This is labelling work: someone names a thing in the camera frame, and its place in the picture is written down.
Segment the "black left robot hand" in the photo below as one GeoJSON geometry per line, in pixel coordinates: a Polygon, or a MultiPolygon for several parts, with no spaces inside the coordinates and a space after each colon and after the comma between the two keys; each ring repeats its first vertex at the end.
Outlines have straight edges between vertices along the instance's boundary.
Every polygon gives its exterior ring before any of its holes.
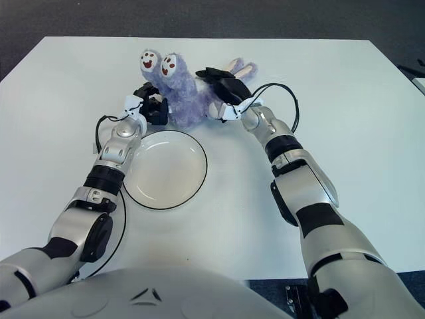
{"type": "Polygon", "coordinates": [[[152,83],[146,82],[133,94],[143,100],[139,113],[145,117],[148,123],[154,126],[167,125],[169,113],[167,99],[160,95],[159,90],[152,83]]]}

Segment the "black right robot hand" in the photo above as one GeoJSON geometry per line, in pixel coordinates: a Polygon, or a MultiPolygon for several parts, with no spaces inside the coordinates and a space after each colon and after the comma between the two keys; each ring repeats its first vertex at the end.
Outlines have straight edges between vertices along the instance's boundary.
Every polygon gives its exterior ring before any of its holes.
{"type": "Polygon", "coordinates": [[[243,81],[228,71],[206,67],[204,70],[196,71],[195,74],[206,82],[224,103],[239,105],[252,97],[251,91],[243,81]]]}

